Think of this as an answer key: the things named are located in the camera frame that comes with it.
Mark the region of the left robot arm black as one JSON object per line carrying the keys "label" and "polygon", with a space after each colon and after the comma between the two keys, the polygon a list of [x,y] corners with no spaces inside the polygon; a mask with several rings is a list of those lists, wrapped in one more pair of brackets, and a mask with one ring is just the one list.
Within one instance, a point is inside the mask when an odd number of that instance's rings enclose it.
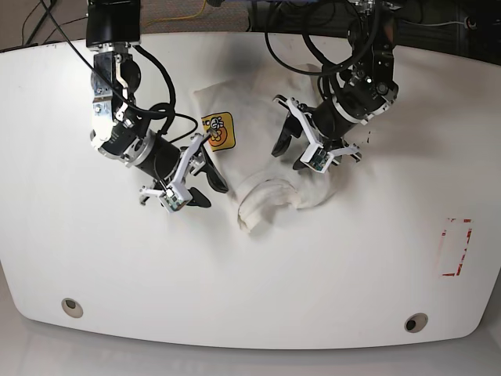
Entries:
{"label": "left robot arm black", "polygon": [[310,19],[327,3],[313,2],[302,17],[305,46],[320,62],[317,72],[288,66],[287,70],[314,77],[322,102],[310,107],[293,97],[274,100],[288,113],[272,149],[273,157],[285,154],[293,138],[305,136],[308,145],[294,162],[294,170],[310,168],[325,173],[339,165],[343,156],[361,161],[359,147],[345,136],[356,125],[365,125],[386,112],[396,101],[398,85],[393,79],[396,19],[402,4],[395,1],[348,1],[355,18],[347,31],[351,55],[340,63],[326,58],[309,33]]}

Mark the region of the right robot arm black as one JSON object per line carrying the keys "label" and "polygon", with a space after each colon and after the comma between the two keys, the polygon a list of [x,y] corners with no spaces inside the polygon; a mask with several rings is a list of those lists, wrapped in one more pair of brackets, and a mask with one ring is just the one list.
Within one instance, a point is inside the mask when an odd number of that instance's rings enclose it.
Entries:
{"label": "right robot arm black", "polygon": [[[228,193],[229,187],[205,148],[214,131],[197,131],[197,121],[176,111],[173,81],[164,65],[141,45],[141,5],[138,1],[89,1],[85,43],[95,54],[91,70],[92,147],[104,157],[150,176],[139,191],[140,203],[156,198],[170,213],[185,206],[209,208],[210,200],[189,175],[205,174],[210,188]],[[168,89],[168,101],[139,107],[135,93],[142,75],[130,49],[149,60]]]}

